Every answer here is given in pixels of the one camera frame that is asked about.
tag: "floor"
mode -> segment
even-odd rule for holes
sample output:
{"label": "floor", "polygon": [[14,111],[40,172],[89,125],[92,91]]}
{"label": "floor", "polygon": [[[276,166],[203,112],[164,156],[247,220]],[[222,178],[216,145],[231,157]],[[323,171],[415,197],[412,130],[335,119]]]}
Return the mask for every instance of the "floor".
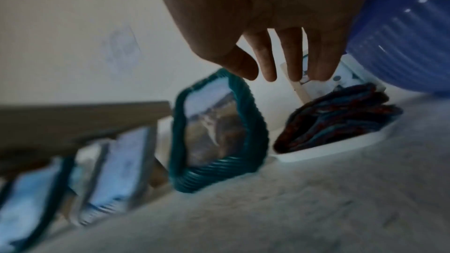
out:
{"label": "floor", "polygon": [[34,252],[449,252],[450,101],[402,106],[388,141],[169,192]]}

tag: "ribbed blue container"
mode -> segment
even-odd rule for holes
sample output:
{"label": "ribbed blue container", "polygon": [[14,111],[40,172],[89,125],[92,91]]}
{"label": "ribbed blue container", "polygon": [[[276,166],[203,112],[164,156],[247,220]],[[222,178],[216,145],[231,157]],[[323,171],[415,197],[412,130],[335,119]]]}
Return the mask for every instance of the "ribbed blue container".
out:
{"label": "ribbed blue container", "polygon": [[367,0],[347,52],[392,85],[450,91],[450,0]]}

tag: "white wall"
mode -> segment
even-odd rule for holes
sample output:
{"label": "white wall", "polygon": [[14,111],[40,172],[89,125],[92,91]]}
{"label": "white wall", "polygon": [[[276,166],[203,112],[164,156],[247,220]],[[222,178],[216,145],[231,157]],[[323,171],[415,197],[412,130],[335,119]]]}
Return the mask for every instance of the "white wall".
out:
{"label": "white wall", "polygon": [[[132,28],[142,59],[113,77],[101,42],[124,25]],[[272,38],[280,64],[283,52]],[[245,41],[239,45],[251,53]],[[189,50],[162,0],[0,0],[0,104],[173,102],[217,68]],[[299,106],[281,70],[274,83],[259,76],[249,84],[269,129]],[[161,127],[167,132],[169,124]]]}

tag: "striped cloth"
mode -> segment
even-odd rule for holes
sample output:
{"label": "striped cloth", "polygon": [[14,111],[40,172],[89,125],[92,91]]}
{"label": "striped cloth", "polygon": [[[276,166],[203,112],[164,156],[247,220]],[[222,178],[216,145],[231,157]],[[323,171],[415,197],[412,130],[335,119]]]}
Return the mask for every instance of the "striped cloth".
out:
{"label": "striped cloth", "polygon": [[372,83],[331,92],[297,109],[273,148],[288,153],[379,131],[403,113],[388,100]]}

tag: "finger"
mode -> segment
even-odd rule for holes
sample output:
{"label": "finger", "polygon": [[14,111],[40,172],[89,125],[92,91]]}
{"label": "finger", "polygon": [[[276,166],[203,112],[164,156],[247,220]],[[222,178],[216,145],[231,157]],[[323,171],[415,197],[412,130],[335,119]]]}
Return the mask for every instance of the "finger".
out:
{"label": "finger", "polygon": [[244,38],[255,52],[261,72],[264,78],[273,82],[277,79],[277,69],[275,68],[275,60],[272,54],[272,42],[270,40],[269,32],[267,30],[255,33],[244,34]]}
{"label": "finger", "polygon": [[308,77],[311,80],[317,80],[315,74],[320,55],[320,32],[316,29],[305,28],[305,33],[308,39]]}
{"label": "finger", "polygon": [[303,75],[303,34],[301,28],[276,30],[285,54],[287,73],[292,82],[300,81]]}
{"label": "finger", "polygon": [[256,61],[236,45],[224,56],[204,59],[223,66],[239,77],[249,80],[255,80],[258,77],[259,71]]}
{"label": "finger", "polygon": [[329,80],[341,60],[347,46],[347,35],[350,26],[346,25],[336,30],[323,31],[320,36],[320,55],[315,69],[317,80]]}

